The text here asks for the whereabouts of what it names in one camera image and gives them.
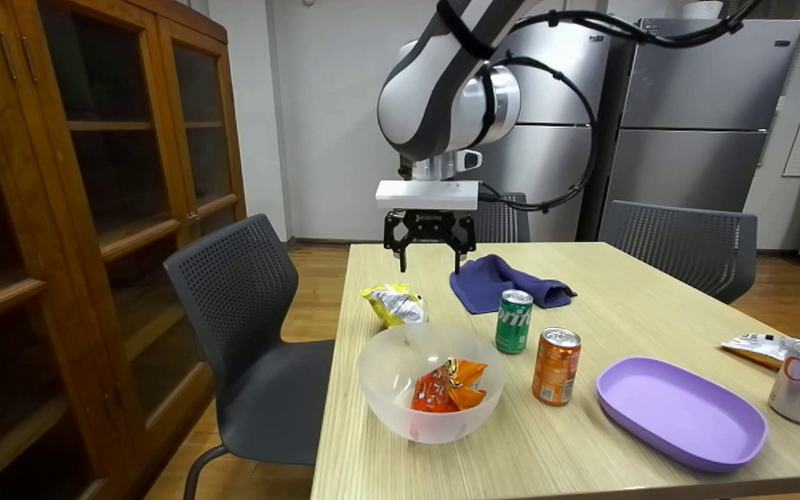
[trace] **table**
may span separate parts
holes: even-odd
[[[388,432],[367,408],[356,358],[378,332],[360,297],[378,282],[402,281],[424,293],[432,324],[493,335],[493,315],[468,315],[446,274],[442,245],[409,247],[409,271],[379,245],[353,245],[332,371],[323,420],[310,497],[729,497],[800,492],[800,425],[770,404],[775,371],[717,345],[739,332],[775,331],[686,282],[603,245],[478,245],[513,270],[570,282],[563,307],[535,307],[529,345],[509,356],[509,382],[491,420],[454,445],[414,445]],[[581,332],[582,353],[573,403],[553,408],[529,393],[535,332],[563,324]],[[593,381],[625,356],[652,356],[702,375],[752,403],[770,422],[763,452],[729,474],[692,471],[616,427],[600,408]]]

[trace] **black cable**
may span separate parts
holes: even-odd
[[[541,24],[548,22],[549,28],[557,22],[573,22],[573,24],[582,24],[616,38],[631,38],[635,43],[659,43],[659,47],[698,47],[698,43],[707,43],[725,33],[736,33],[742,28],[742,20],[746,14],[752,14],[759,8],[760,0],[749,0],[742,11],[721,15],[717,24],[707,24],[702,31],[692,31],[692,33],[681,33],[681,35],[659,35],[649,31],[641,31],[635,24],[628,24],[616,15],[600,14],[600,11],[548,11],[548,14],[535,14],[527,15],[523,22],[517,22],[510,31],[523,31],[527,24]]]
[[[486,199],[486,202],[504,202],[513,211],[541,211],[541,214],[548,214],[549,208],[578,196],[585,188],[585,182],[591,181],[591,174],[596,170],[596,154],[593,154],[593,149],[596,149],[596,117],[593,117],[593,108],[591,108],[589,97],[563,72],[557,72],[557,68],[553,68],[553,67],[548,67],[548,64],[541,64],[535,58],[513,56],[513,53],[509,53],[500,64],[504,64],[504,67],[532,67],[532,68],[541,68],[541,72],[553,75],[566,88],[573,88],[573,95],[581,99],[581,106],[589,113],[589,128],[591,128],[589,160],[585,160],[585,170],[582,170],[581,181],[573,182],[570,192],[563,192],[557,196],[549,196],[549,199],[541,199],[541,202],[520,202],[520,199],[504,199],[493,186],[481,182],[481,199]]]
[[[493,47],[484,43],[464,20],[453,11],[449,0],[436,3],[438,20],[446,24],[446,31],[454,35],[454,42],[474,58],[491,58]]]
[[[481,78],[481,82],[484,82],[484,97],[486,97],[486,111],[484,111],[484,118],[481,118],[481,133],[471,138],[471,143],[466,143],[466,146],[474,146],[474,143],[481,143],[484,142],[484,136],[488,133],[488,128],[493,124],[493,88],[491,88],[491,67],[488,64],[484,64],[481,68],[478,68],[478,78]]]

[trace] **yellow object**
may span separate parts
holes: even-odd
[[[414,293],[409,282],[379,282],[375,288],[364,288],[364,297],[382,327],[424,322],[424,300],[421,293]]]

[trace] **chair backrest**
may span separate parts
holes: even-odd
[[[263,214],[220,228],[163,260],[217,392],[271,345],[296,288],[286,245]]]
[[[754,282],[754,225],[739,211],[614,199],[600,238],[729,303]]]
[[[504,199],[525,202],[523,192],[504,195]],[[527,211],[513,211],[504,202],[478,202],[471,214],[478,242],[529,242],[529,218]]]

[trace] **purple plate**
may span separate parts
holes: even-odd
[[[732,471],[767,442],[749,403],[656,358],[616,361],[596,377],[596,397],[628,432],[700,471]]]

